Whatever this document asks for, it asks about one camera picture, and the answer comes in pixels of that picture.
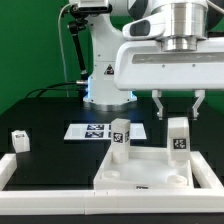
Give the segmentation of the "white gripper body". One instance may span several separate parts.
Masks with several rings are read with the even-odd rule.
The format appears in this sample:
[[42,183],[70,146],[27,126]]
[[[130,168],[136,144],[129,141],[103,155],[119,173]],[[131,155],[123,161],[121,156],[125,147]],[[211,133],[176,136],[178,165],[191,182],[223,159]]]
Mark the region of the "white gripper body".
[[117,52],[114,83],[120,90],[222,90],[224,89],[224,37],[187,41],[178,39],[175,50],[166,49],[163,15],[147,16],[126,24],[125,43]]

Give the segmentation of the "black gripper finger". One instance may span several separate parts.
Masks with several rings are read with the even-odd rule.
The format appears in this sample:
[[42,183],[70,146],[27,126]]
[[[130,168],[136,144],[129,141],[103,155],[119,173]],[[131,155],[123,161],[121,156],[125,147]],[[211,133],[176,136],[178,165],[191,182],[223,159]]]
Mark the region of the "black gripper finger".
[[196,120],[199,116],[198,109],[205,98],[205,91],[204,90],[195,90],[194,97],[195,97],[195,102],[192,106],[192,118],[194,120]]
[[164,107],[160,101],[161,96],[162,96],[162,92],[160,90],[152,91],[152,99],[158,108],[157,116],[160,120],[163,119],[163,111],[164,111]]

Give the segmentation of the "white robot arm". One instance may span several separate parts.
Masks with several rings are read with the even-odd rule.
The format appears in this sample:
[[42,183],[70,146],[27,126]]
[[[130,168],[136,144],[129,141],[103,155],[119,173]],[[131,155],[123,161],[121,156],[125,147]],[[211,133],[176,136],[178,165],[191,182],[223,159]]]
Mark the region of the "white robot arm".
[[207,91],[224,91],[224,37],[211,37],[224,0],[90,0],[111,6],[114,15],[133,21],[122,30],[108,14],[91,12],[95,68],[84,102],[99,110],[118,110],[134,102],[134,91],[150,91],[158,117],[164,91],[192,91],[196,114]]

